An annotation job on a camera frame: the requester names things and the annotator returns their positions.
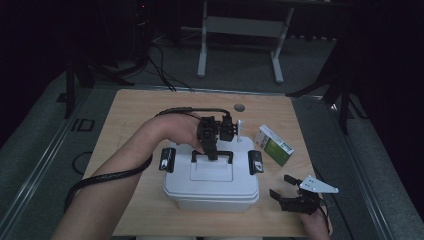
wooden table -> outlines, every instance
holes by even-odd
[[[244,112],[234,110],[243,104]],[[283,180],[284,174],[304,179],[314,171],[291,100],[284,96],[120,90],[113,102],[84,177],[90,176],[146,120],[171,107],[213,107],[231,112],[233,122],[244,120],[243,136],[252,140],[266,124],[295,151],[284,167],[262,152],[265,173],[259,174],[260,197],[243,213],[180,210],[163,191],[165,172],[159,171],[163,141],[153,163],[142,175],[114,235],[157,236],[305,236],[296,213],[283,212],[269,197],[269,189],[284,197],[296,197],[297,187]],[[202,116],[213,113],[201,112]]]

dark background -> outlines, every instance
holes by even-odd
[[[101,64],[137,55],[123,42],[132,41],[134,4],[122,1],[49,0],[0,2],[0,146],[19,126],[45,87],[66,67],[78,46]],[[181,25],[201,24],[201,1],[150,1],[151,20],[176,41]],[[225,13],[228,5],[211,6]],[[107,7],[120,14],[108,12]],[[386,150],[421,217],[424,197],[420,186],[424,110],[423,3],[400,0],[367,1],[359,8],[319,4],[298,5],[289,33],[294,36],[338,38],[342,58],[354,75],[352,91],[375,126]],[[279,18],[283,9],[269,7],[258,14],[255,4],[239,10],[240,16]]]

storage box lid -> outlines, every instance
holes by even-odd
[[[164,191],[172,198],[197,200],[251,201],[258,198],[259,184],[256,175],[250,175],[248,151],[253,142],[248,137],[236,138],[232,142],[218,140],[219,151],[233,152],[232,162],[228,156],[220,155],[210,161],[206,155],[197,155],[192,162],[189,145],[176,145],[173,173],[166,173]]]

white triangular piece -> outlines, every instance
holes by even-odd
[[[316,193],[338,193],[339,189],[332,187],[311,176],[307,177],[299,186],[302,189]]]

medicine box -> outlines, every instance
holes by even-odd
[[[255,143],[281,167],[286,164],[294,150],[266,125],[259,127]]]

